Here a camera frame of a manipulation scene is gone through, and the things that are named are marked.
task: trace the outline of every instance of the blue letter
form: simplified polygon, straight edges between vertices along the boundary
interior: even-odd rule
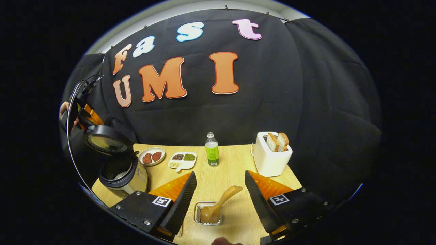
[[[184,24],[177,29],[177,33],[180,35],[178,35],[176,39],[179,42],[197,39],[203,34],[203,30],[201,29],[203,27],[204,24],[202,22]]]
[[[141,54],[146,54],[154,48],[154,36],[149,36],[141,40],[137,45],[135,51],[133,51],[133,57],[138,57]]]

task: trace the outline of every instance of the white wall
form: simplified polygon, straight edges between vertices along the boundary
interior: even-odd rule
[[[309,16],[272,0],[235,0],[235,1],[198,1],[198,0],[169,0],[132,16],[122,22],[106,35],[96,41],[86,54],[106,53],[111,45],[161,20],[198,10],[225,8],[251,10],[260,13],[269,12],[270,15],[282,19],[295,20]]]

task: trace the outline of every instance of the open lid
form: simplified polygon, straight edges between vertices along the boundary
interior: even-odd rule
[[[110,126],[89,126],[85,137],[90,147],[103,154],[112,156],[133,153],[133,142]]]

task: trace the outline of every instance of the divided plate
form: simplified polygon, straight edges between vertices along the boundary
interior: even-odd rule
[[[153,154],[155,154],[155,153],[158,152],[158,151],[162,152],[162,155],[160,156],[160,159],[159,159],[159,160],[157,160],[157,161],[155,162],[155,161],[153,161],[153,159],[151,159],[151,163],[150,163],[150,164],[144,164],[144,162],[142,161],[142,158],[145,156],[145,154],[150,153],[151,155],[153,155]],[[148,148],[147,150],[141,152],[141,153],[138,155],[139,162],[140,162],[140,163],[142,164],[142,166],[144,166],[144,167],[149,167],[149,166],[156,165],[156,164],[160,163],[164,158],[165,158],[165,151],[164,151],[162,148],[159,148],[159,147]]]
[[[188,161],[188,160],[173,160],[173,157],[175,155],[183,155],[183,157],[185,157],[186,154],[194,155],[195,159],[194,160],[190,160],[190,161]],[[197,161],[197,154],[194,153],[194,152],[176,152],[176,153],[174,153],[171,156],[170,160],[168,161],[168,167],[175,168],[176,172],[179,173],[180,170],[182,170],[182,169],[190,169],[190,168],[192,168],[195,165],[196,161]],[[171,166],[171,163],[175,163],[176,165],[180,164],[180,165],[177,166],[177,167],[176,166]]]

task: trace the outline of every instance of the orange letter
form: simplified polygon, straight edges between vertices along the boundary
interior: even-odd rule
[[[122,50],[120,50],[120,52],[118,52],[115,55],[115,67],[113,69],[114,75],[117,72],[119,72],[121,70],[121,68],[123,68],[123,64],[121,62],[126,60],[127,50],[129,50],[131,47],[132,47],[132,44],[129,44],[129,45],[125,46]]]
[[[164,88],[167,85],[165,96],[169,99],[181,98],[186,96],[186,90],[182,85],[182,77],[180,75],[180,67],[184,59],[176,57],[167,60],[163,65],[160,75],[152,65],[146,65],[139,69],[139,74],[142,76],[142,84],[144,87],[144,96],[142,101],[151,102],[154,100],[154,94],[161,99],[164,95]]]
[[[130,75],[125,75],[122,78],[122,81],[124,83],[124,90],[126,91],[126,98],[125,99],[123,99],[123,97],[121,96],[121,89],[119,87],[121,82],[119,80],[116,80],[113,83],[113,87],[115,88],[116,100],[118,101],[118,104],[122,107],[128,107],[130,105],[130,103],[132,102],[132,95],[130,94],[129,80],[130,80]]]
[[[212,92],[233,94],[239,91],[233,79],[233,61],[238,58],[238,55],[222,52],[211,54],[209,58],[215,62],[215,86],[212,87]]]

